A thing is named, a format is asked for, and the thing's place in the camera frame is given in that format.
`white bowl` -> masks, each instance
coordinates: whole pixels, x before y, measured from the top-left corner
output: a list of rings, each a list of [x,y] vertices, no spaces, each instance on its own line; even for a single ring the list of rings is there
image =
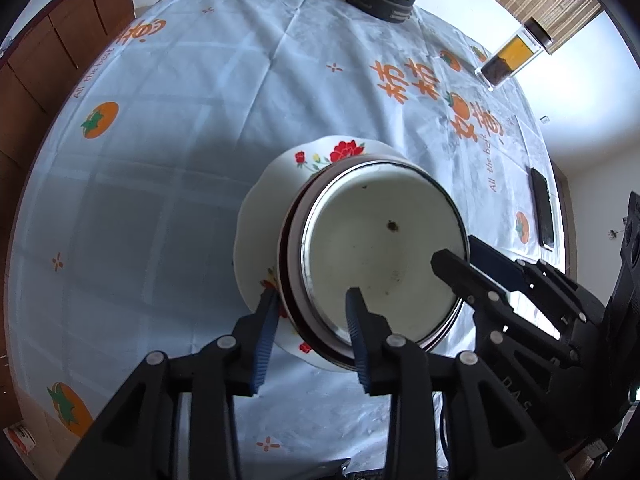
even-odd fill
[[[345,293],[396,333],[430,349],[462,301],[431,269],[434,252],[468,259],[460,214],[421,168],[394,156],[354,156],[308,184],[280,235],[278,278],[289,317],[323,357],[353,368]]]
[[[238,289],[252,312],[257,308],[265,287],[278,288],[278,236],[300,188],[332,161],[359,153],[401,156],[392,147],[376,140],[323,137],[279,155],[249,190],[238,212],[233,263]],[[275,342],[313,366],[345,371],[320,356],[300,337],[284,309],[280,312]]]

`black phone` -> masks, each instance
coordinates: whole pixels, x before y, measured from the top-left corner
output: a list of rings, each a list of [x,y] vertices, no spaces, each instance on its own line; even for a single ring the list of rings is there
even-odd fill
[[[554,217],[551,213],[551,201],[549,200],[549,186],[546,178],[538,171],[531,169],[531,187],[533,199],[536,203],[536,224],[538,228],[538,243],[545,249],[553,251],[556,244],[554,240]]]

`glass jar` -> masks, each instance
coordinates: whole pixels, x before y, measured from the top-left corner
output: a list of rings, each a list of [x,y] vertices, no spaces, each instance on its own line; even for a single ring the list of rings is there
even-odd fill
[[[491,92],[516,75],[543,50],[548,50],[552,43],[545,29],[529,18],[484,65],[476,69],[476,75]]]

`wooden cabinet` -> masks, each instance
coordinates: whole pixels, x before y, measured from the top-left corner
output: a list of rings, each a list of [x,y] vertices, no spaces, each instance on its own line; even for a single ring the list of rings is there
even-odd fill
[[[63,0],[49,19],[71,61],[84,73],[108,42],[94,0]]]
[[[18,202],[45,134],[84,72],[133,19],[132,0],[52,0],[0,57],[3,284]],[[6,300],[3,292],[0,314],[7,308]],[[0,430],[22,418],[6,366],[5,336],[0,323]]]

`round table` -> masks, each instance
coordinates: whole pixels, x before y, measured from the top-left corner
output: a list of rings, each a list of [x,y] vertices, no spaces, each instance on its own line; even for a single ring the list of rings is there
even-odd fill
[[[232,269],[242,199],[278,154],[327,135],[404,153],[470,234],[512,258],[542,255],[537,168],[556,220],[544,258],[564,268],[542,136],[515,81],[489,93],[475,78],[486,55],[420,9],[393,25],[344,0],[158,2],[74,89],[33,167],[8,285],[18,387],[81,434],[74,413],[95,417],[149,351],[189,354],[228,333],[248,312]],[[473,348],[470,314],[438,352]],[[356,374],[274,348],[259,396],[236,406],[245,479],[348,457],[382,466],[388,399]]]

